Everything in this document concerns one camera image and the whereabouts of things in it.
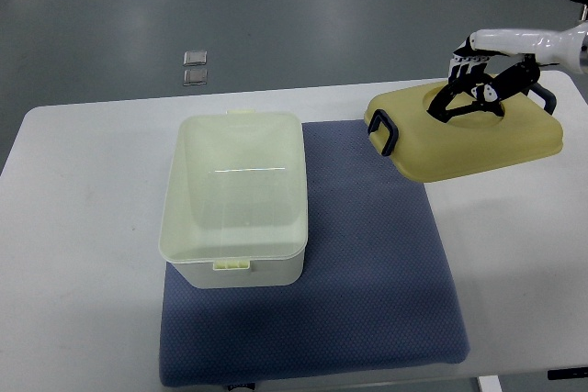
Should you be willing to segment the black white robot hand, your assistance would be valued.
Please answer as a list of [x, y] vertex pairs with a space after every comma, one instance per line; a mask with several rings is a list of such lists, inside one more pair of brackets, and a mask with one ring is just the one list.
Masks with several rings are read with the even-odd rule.
[[427, 112], [447, 123], [474, 112], [504, 115], [501, 103], [532, 91], [552, 114], [557, 98], [538, 84], [541, 69], [559, 65], [573, 73], [587, 72], [587, 25], [564, 31], [543, 29], [481, 29], [454, 50], [447, 85]]

